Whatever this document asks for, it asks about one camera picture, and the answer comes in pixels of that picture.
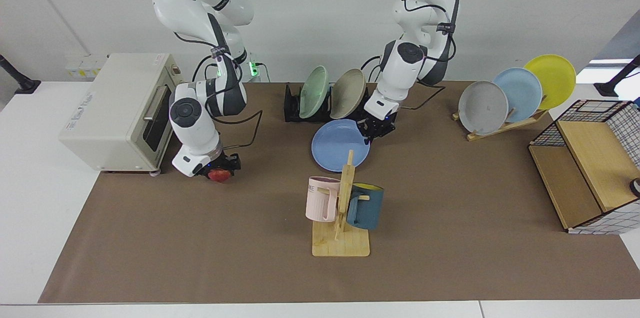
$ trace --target grid pattern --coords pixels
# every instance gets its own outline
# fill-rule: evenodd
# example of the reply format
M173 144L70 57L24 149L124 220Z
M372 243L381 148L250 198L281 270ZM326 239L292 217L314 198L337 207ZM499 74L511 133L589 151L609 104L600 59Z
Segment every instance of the grid pattern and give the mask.
M564 147L562 134L558 130L558 121L570 122L606 122L630 102L605 100L578 100L565 110L550 126L540 133L530 144L533 146Z
M606 121L622 147L640 169L640 110L629 104Z
M640 200L569 229L570 234L622 234L640 228Z

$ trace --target light blue plate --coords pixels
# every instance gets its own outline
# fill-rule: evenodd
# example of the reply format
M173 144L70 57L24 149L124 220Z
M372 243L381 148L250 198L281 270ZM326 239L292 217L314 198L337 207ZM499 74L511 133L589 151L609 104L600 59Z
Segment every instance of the light blue plate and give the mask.
M359 166L367 158L369 149L370 145L364 144L358 125L350 119L328 122L315 132L311 141L313 159L331 172L343 171L350 150L353 150L353 165Z
M507 96L509 111L515 109L507 118L514 124L531 117L542 101L542 85L535 74L524 68L509 68L493 80Z

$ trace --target pink mug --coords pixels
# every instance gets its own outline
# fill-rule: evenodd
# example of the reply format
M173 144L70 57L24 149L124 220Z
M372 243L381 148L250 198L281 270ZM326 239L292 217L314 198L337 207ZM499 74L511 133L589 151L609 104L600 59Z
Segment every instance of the pink mug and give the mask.
M316 222L333 222L336 220L336 204L340 180L332 177L309 177L306 191L306 217Z

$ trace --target green indicator light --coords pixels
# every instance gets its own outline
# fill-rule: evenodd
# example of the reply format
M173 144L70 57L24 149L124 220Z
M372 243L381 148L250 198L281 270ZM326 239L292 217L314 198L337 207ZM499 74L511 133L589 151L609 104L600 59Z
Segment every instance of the green indicator light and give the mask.
M256 63L253 62L249 62L249 67L251 68L251 76L255 77L258 75L258 67L256 66Z

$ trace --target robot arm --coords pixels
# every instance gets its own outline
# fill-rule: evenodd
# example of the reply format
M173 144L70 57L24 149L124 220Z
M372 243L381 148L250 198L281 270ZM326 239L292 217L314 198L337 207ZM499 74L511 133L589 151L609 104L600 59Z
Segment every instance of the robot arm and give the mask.
M364 106L368 116L358 122L367 143L395 129L400 104L416 81L430 86L444 78L458 2L400 0L393 7L395 21L404 32L384 48L379 63L382 78Z
M243 70L250 72L249 59L236 26L253 20L253 8L247 0L152 1L164 26L176 35L185 34L209 45L217 65L214 79L183 83L174 92L169 120L182 147L173 165L188 177L199 174L218 181L215 177L222 171L228 178L240 168L240 159L237 154L224 154L210 116L237 115L247 104L241 79Z

